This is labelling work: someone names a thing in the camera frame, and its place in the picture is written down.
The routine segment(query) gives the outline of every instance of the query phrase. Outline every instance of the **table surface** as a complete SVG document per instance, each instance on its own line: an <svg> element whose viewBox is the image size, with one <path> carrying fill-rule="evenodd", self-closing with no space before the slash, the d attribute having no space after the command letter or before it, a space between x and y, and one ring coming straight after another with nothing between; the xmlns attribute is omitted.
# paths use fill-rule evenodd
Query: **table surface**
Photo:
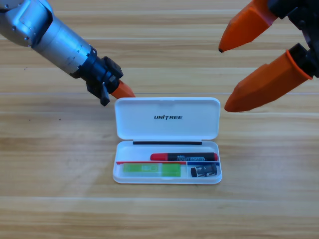
<svg viewBox="0 0 319 239"><path fill-rule="evenodd" d="M100 56L122 66L138 97L221 102L223 180L214 186L115 183L114 99L102 107L83 80L1 37L1 239L319 238L317 79L251 112L223 109L240 80L306 45L284 19L219 53L227 23L248 2L51 1Z"/></svg>

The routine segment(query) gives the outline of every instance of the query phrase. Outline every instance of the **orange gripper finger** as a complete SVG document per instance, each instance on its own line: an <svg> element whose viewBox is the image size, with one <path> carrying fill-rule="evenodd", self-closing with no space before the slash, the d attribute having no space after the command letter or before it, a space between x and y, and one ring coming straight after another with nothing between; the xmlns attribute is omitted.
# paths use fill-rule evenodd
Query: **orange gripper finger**
<svg viewBox="0 0 319 239"><path fill-rule="evenodd" d="M289 50L242 80L225 105L228 112L243 112L275 101L312 79L294 61Z"/></svg>
<svg viewBox="0 0 319 239"><path fill-rule="evenodd" d="M220 41L219 51L224 52L253 41L276 19L268 9L268 0L252 0L230 20Z"/></svg>
<svg viewBox="0 0 319 239"><path fill-rule="evenodd" d="M114 96L116 99L128 98L128 97L134 98L135 95L134 95L132 89L127 84L122 82L121 80L119 80L119 81L120 81L119 86L117 87L116 90L114 90L111 93L111 95Z"/></svg>

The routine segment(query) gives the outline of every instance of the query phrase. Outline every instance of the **marker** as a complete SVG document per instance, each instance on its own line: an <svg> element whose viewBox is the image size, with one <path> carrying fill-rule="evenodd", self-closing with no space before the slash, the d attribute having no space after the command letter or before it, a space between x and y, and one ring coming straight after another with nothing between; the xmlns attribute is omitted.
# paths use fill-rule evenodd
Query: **marker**
<svg viewBox="0 0 319 239"><path fill-rule="evenodd" d="M151 161L218 161L217 153L154 153Z"/></svg>

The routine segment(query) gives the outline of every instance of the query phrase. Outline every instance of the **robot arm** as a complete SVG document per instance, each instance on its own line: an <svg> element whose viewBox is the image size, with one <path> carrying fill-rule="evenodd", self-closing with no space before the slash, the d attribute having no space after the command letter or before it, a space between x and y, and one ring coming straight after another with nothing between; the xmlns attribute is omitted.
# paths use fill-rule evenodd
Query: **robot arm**
<svg viewBox="0 0 319 239"><path fill-rule="evenodd" d="M120 78L121 67L94 49L54 14L46 0L0 0L0 34L15 44L31 47L73 78L86 81L87 90L109 103L135 97Z"/></svg>

